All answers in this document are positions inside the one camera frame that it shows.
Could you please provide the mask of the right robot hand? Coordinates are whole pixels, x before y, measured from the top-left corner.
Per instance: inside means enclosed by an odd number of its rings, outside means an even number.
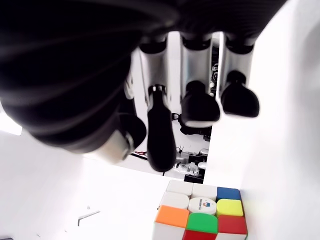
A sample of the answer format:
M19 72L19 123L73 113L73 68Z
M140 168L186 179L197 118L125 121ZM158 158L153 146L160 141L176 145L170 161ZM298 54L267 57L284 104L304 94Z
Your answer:
M38 141L124 160L147 141L157 172L176 161L168 35L180 35L180 119L255 118L257 38L282 0L3 0L0 103Z

